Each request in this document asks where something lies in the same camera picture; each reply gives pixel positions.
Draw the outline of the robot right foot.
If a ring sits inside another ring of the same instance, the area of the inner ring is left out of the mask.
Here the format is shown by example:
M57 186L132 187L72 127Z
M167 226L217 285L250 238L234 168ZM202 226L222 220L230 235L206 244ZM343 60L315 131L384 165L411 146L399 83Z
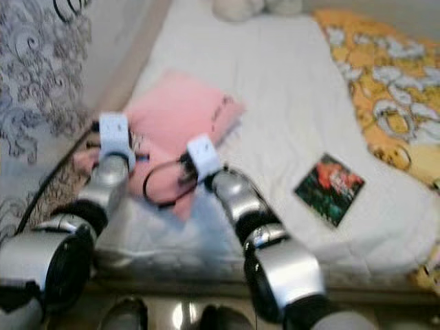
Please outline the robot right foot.
M198 330L253 330L242 312L223 305L208 305L202 311Z

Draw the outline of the pink pillow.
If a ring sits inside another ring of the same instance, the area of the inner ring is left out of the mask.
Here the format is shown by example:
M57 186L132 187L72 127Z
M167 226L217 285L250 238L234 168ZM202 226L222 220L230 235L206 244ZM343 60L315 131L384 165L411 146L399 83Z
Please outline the pink pillow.
M110 112L128 117L133 152L129 157L135 158L120 204L128 195L167 210L180 220L188 219L194 207L195 186L178 184L178 159L188 154L188 142L201 134L209 135L216 148L245 111L245 105L224 90L186 72L170 70L122 112ZM98 134L97 145L74 156L76 169L90 175L100 160L99 119L91 127Z

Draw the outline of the grey ornament-print headboard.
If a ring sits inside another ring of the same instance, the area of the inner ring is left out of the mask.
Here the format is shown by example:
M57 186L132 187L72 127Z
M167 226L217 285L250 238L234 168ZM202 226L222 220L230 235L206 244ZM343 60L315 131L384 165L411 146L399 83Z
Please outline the grey ornament-print headboard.
M173 0L2 0L0 239L72 201L72 155L128 104Z

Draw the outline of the beige plush toy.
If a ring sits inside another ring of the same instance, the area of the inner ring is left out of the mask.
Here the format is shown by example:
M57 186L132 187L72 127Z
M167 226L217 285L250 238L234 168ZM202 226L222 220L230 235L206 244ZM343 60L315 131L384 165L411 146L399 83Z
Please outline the beige plush toy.
M298 15L304 10L304 0L212 0L211 9L220 20L242 23L261 14Z

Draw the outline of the yellow egg-print blanket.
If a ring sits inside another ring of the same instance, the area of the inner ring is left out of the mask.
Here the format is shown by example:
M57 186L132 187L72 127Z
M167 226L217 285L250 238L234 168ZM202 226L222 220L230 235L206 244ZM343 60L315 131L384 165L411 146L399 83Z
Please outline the yellow egg-print blanket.
M354 10L318 9L312 18L348 85L368 151L440 191L440 38Z

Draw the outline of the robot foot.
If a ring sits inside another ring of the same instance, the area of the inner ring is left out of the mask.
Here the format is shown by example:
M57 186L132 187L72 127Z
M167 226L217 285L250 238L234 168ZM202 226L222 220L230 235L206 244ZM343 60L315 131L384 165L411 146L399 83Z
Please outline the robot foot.
M149 309L140 298L124 296L101 318L97 330L149 330Z
M198 330L253 330L242 312L223 305L208 305L202 311Z

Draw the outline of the white quilted mattress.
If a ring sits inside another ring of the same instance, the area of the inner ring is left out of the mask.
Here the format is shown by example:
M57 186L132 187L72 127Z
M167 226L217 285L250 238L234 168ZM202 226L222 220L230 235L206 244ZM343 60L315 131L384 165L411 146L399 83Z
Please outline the white quilted mattress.
M440 196L368 151L348 85L320 26L308 16L219 20L210 0L172 0L134 96L183 72L244 104L218 144L333 286L406 287L440 233ZM324 155L364 179L339 226L321 219L295 187Z

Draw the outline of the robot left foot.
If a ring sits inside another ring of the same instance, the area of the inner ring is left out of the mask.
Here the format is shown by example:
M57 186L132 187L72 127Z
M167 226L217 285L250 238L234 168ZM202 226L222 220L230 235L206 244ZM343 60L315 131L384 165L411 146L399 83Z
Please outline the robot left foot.
M140 298L124 296L101 318L97 330L149 330L149 309Z

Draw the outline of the dark red-green cover book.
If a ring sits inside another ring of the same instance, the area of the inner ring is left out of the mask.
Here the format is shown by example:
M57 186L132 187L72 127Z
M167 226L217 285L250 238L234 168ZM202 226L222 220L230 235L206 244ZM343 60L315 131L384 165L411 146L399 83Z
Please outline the dark red-green cover book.
M293 193L324 223L337 228L365 184L363 176L326 152L293 188Z

